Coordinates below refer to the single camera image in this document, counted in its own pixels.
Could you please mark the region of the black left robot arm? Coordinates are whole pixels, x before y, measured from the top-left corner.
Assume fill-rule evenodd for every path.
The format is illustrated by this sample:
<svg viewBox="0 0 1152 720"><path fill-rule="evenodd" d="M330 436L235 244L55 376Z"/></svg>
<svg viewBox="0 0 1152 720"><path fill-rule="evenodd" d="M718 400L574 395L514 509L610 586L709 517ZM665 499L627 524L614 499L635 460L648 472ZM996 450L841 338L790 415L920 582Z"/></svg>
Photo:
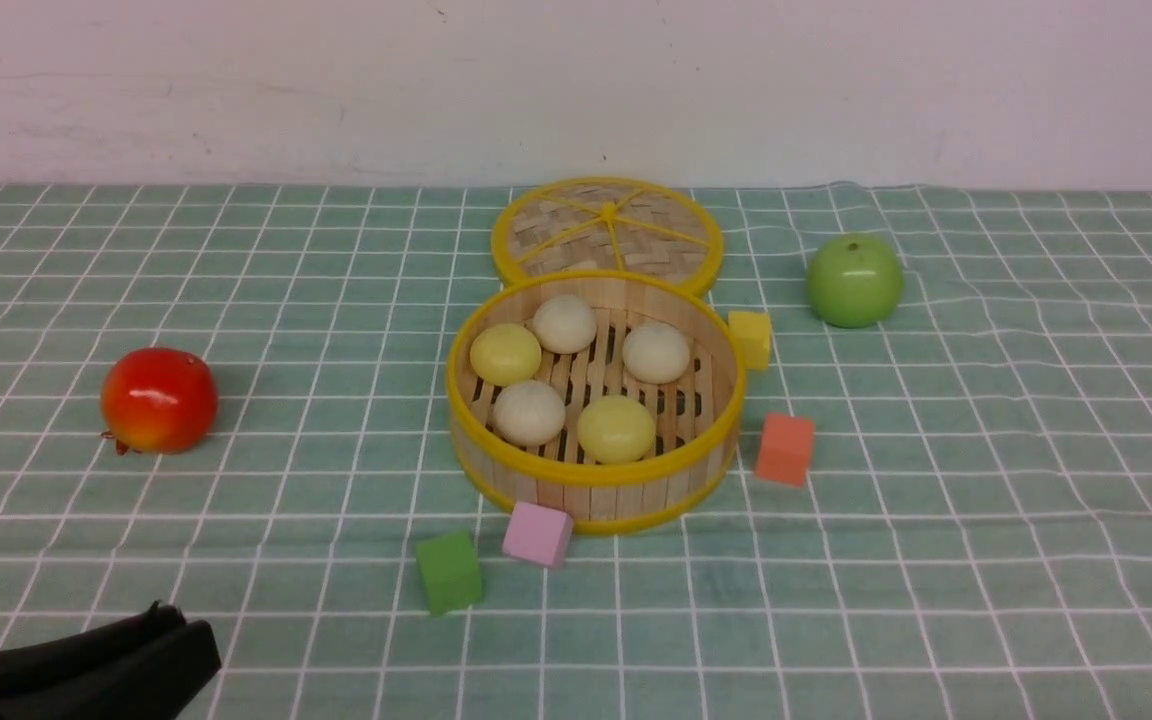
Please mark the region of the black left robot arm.
<svg viewBox="0 0 1152 720"><path fill-rule="evenodd" d="M221 670L212 626L179 607L0 650L0 719L175 719Z"/></svg>

